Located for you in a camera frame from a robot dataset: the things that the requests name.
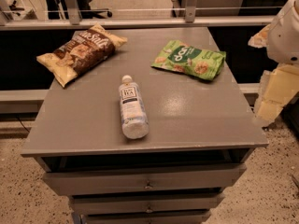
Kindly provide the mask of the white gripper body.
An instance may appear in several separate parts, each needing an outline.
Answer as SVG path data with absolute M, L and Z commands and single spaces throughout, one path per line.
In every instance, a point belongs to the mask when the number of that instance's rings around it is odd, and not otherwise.
M 267 43 L 270 59 L 299 64 L 299 0 L 288 0 L 272 20 Z

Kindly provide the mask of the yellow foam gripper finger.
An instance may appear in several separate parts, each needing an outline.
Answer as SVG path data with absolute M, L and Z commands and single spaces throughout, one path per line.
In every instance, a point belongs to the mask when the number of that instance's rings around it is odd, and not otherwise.
M 266 25 L 257 34 L 249 39 L 248 45 L 257 49 L 266 48 L 268 45 L 268 32 L 270 25 Z
M 280 63 L 272 72 L 264 71 L 254 105 L 254 122 L 268 127 L 298 92 L 298 64 Z

